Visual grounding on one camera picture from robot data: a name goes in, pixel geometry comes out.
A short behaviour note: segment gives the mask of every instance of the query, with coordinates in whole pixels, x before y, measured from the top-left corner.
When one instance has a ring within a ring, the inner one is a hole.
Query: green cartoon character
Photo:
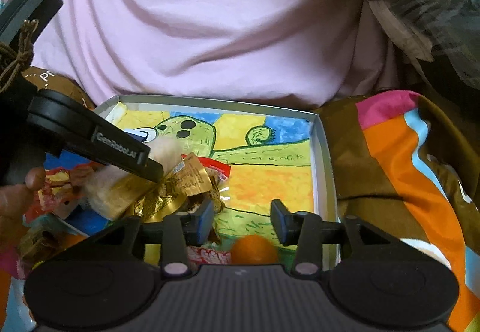
[[[216,130],[210,123],[186,115],[171,117],[154,127],[158,135],[182,140],[185,148],[201,157],[225,164],[309,166],[309,140],[268,145],[275,132],[267,126],[255,126],[245,136],[247,146],[214,150]]]

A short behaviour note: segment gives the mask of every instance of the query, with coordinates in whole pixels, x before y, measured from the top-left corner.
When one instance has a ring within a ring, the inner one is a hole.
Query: green drawn arm
[[[217,150],[213,152],[212,158],[225,164],[310,166],[310,142],[304,140]]]

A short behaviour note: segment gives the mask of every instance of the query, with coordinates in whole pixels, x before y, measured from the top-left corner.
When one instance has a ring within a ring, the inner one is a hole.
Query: yellow painted area
[[[278,198],[290,211],[314,211],[309,166],[232,165],[229,186],[233,209],[269,215]]]
[[[128,110],[123,118],[118,122],[119,129],[138,129],[141,127],[155,127],[161,121],[168,119],[168,111],[132,111]]]
[[[223,114],[214,124],[217,129],[217,140],[214,150],[226,150],[246,146],[245,136],[255,126],[265,122],[263,115]]]
[[[465,332],[479,332],[480,331],[480,312],[477,313],[477,316],[472,320],[472,322],[467,326]]]

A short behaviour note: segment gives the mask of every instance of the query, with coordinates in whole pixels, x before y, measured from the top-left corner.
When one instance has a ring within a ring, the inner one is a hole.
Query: silver screw
[[[302,275],[313,275],[318,271],[318,267],[313,263],[299,263],[295,266],[295,271]]]
[[[188,271],[188,266],[183,263],[169,263],[163,270],[169,275],[183,275]]]

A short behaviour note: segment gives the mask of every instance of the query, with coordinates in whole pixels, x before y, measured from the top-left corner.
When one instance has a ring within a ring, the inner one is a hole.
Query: human hand
[[[18,245],[26,228],[22,215],[33,203],[34,192],[41,190],[45,183],[45,169],[31,169],[25,184],[0,187],[0,252]]]

